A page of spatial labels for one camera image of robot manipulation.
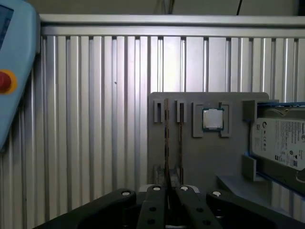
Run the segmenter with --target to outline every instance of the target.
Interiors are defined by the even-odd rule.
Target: aluminum panel
[[[302,19],[44,17],[41,54],[0,155],[1,229],[146,184],[149,93],[305,99]],[[304,200],[276,183],[272,204],[305,220]]]

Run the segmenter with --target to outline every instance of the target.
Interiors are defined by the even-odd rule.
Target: wall
[[[161,14],[162,0],[28,0],[39,13]],[[176,0],[174,14],[235,15],[239,0]],[[298,0],[243,0],[240,15],[296,15]]]

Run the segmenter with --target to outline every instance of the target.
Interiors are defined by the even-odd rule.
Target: gray fixture plate
[[[244,100],[269,99],[266,93],[152,93],[148,103],[148,182],[153,166],[164,165],[164,100],[169,99],[169,164],[178,165],[179,109],[184,104],[183,179],[201,192],[217,188],[216,176],[242,176],[242,155],[249,147],[249,124],[243,121]],[[203,132],[202,108],[224,104],[224,130]]]

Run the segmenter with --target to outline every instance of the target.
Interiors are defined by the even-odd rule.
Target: bolt head
[[[183,191],[189,190],[189,188],[187,186],[182,186],[180,189],[183,190]]]
[[[217,197],[220,197],[220,196],[221,196],[221,193],[220,193],[220,192],[217,192],[217,191],[213,192],[212,194],[213,194],[214,196],[217,196]]]

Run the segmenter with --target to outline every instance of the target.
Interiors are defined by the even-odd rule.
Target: screw
[[[130,194],[130,192],[122,192],[123,196],[128,196]]]
[[[187,186],[182,186],[180,189],[183,190],[183,191],[189,190],[189,188]]]
[[[212,194],[213,194],[214,196],[217,196],[217,197],[220,197],[220,196],[221,196],[221,193],[220,193],[220,192],[217,192],[217,191],[213,192]]]

